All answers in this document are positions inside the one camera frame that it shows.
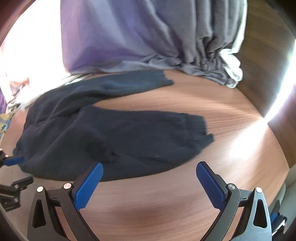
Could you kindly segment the folded clothes stack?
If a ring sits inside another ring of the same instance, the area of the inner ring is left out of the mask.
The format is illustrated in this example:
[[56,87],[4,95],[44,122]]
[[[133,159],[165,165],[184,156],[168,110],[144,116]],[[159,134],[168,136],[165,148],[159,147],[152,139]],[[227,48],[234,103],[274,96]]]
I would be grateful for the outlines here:
[[283,234],[287,218],[280,214],[280,201],[277,200],[270,214],[272,237]]

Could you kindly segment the purple grey curtain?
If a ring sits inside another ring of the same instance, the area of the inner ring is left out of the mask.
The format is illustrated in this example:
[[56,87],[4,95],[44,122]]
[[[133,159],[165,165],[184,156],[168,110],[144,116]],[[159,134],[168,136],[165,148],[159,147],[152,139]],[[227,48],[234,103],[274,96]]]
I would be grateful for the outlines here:
[[226,86],[219,55],[240,48],[247,1],[62,1],[71,73],[176,69]]

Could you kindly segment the pink sheer curtain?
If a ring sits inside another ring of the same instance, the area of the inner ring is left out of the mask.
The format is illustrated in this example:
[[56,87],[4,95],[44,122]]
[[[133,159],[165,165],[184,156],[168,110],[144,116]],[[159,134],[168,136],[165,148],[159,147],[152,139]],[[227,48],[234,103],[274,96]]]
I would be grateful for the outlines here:
[[15,22],[1,45],[1,92],[7,104],[27,106],[64,85],[61,2],[35,1]]

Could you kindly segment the white cloth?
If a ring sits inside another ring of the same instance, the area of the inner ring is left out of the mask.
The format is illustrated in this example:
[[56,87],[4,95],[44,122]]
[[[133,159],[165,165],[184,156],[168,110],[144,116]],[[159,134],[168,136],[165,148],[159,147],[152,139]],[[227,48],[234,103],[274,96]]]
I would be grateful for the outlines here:
[[237,54],[239,50],[240,48],[232,48],[232,49],[226,48],[221,50],[221,52],[219,53],[223,61],[222,66],[229,76],[225,84],[229,88],[235,88],[243,78],[243,71],[240,68],[241,62],[234,55],[234,54]]

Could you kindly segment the black pants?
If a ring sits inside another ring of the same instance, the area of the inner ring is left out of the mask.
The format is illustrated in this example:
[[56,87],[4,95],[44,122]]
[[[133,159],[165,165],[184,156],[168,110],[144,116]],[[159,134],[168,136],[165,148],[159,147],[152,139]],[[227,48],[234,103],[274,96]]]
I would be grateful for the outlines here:
[[203,117],[95,106],[170,85],[162,71],[136,71],[50,90],[29,108],[13,155],[23,157],[22,171],[58,181],[75,180],[94,162],[103,165],[103,181],[176,168],[213,142]]

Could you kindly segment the yellow plaid scarf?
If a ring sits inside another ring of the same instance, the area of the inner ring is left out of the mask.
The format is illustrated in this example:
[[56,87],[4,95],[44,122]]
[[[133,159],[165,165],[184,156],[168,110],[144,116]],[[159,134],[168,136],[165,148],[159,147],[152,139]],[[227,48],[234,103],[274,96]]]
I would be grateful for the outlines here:
[[12,115],[9,113],[1,113],[0,114],[0,139],[3,139],[3,136],[6,130],[9,128],[11,122]]

